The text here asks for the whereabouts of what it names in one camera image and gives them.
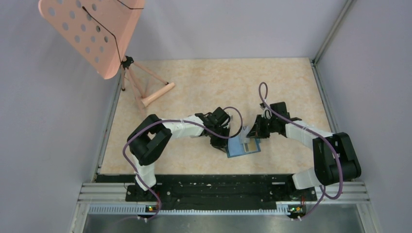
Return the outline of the silver card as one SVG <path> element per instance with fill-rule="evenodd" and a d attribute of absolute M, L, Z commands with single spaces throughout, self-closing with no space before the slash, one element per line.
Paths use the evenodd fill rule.
<path fill-rule="evenodd" d="M 250 132 L 249 126 L 243 126 L 242 127 L 242 130 L 239 134 L 241 144 L 249 144 L 250 143 L 250 138 L 247 137 L 249 132 Z"/>

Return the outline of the gold card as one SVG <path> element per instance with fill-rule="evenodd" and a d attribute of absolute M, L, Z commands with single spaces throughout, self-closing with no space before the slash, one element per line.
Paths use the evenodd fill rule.
<path fill-rule="evenodd" d="M 243 145 L 243 151 L 245 154 L 260 152 L 259 144 L 256 143 L 255 141 L 250 142 L 250 143 L 245 143 L 242 145 Z"/>

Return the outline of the pink perforated music stand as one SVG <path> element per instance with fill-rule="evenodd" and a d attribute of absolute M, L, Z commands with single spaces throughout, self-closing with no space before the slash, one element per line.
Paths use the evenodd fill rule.
<path fill-rule="evenodd" d="M 111 79 L 120 74 L 120 89 L 131 83 L 140 109 L 165 95 L 175 86 L 126 55 L 143 0 L 40 0 L 38 9 L 48 21 L 101 75 Z M 163 83 L 151 94 L 141 86 L 131 65 Z"/>

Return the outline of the blue leather card holder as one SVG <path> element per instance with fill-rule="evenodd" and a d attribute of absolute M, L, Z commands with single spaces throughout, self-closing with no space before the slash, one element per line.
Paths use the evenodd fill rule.
<path fill-rule="evenodd" d="M 260 139 L 250 138 L 250 142 L 253 142 L 253 141 L 258 143 L 259 147 L 260 147 Z M 238 157 L 238 156 L 248 155 L 248 154 L 245 154 L 244 151 L 243 151 L 243 145 L 240 143 L 239 134 L 236 137 L 230 138 L 228 140 L 228 149 L 227 149 L 226 154 L 227 154 L 228 158 L 234 158 L 234 157 Z"/>

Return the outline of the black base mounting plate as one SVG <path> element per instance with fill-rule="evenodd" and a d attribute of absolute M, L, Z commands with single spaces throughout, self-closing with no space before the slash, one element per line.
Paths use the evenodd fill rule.
<path fill-rule="evenodd" d="M 262 194 L 268 198 L 266 191 L 276 192 L 275 197 L 280 200 L 316 201 L 315 189 L 307 188 L 292 191 L 287 186 L 288 174 L 270 175 L 156 175 L 157 183 L 152 187 L 154 191 L 143 191 L 137 184 L 132 185 L 137 198 L 157 202 L 165 197 L 165 191 L 177 192 L 177 197 L 210 198 L 216 195 L 219 198 L 233 198 L 245 195 Z"/>

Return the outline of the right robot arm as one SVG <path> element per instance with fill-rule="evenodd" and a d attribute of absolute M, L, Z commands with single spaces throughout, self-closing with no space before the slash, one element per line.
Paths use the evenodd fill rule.
<path fill-rule="evenodd" d="M 269 107 L 262 103 L 261 107 L 263 113 L 257 115 L 248 138 L 264 139 L 271 133 L 278 133 L 299 141 L 313 152 L 314 166 L 287 178 L 285 194 L 289 199 L 298 200 L 307 188 L 327 186 L 361 175 L 361 166 L 348 134 L 319 130 L 298 117 L 291 117 L 285 102 L 272 103 Z"/>

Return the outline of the aluminium rail frame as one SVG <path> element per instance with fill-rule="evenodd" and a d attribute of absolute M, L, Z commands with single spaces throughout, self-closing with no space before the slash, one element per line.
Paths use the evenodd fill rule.
<path fill-rule="evenodd" d="M 155 202 L 137 198 L 130 183 L 86 183 L 82 186 L 78 203 L 89 205 L 90 214 L 119 215 L 290 215 L 300 204 L 297 200 L 280 200 L 273 190 L 247 197 L 233 198 L 177 197 L 177 192 L 165 191 L 162 207 Z"/>

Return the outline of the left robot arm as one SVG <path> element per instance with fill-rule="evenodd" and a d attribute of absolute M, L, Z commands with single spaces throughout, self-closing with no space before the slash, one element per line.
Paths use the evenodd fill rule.
<path fill-rule="evenodd" d="M 128 136 L 129 148 L 136 168 L 137 194 L 151 200 L 156 193 L 155 161 L 168 142 L 178 138 L 209 137 L 213 148 L 226 152 L 231 116 L 221 107 L 206 114 L 196 113 L 182 119 L 161 119 L 155 114 L 147 116 Z"/>

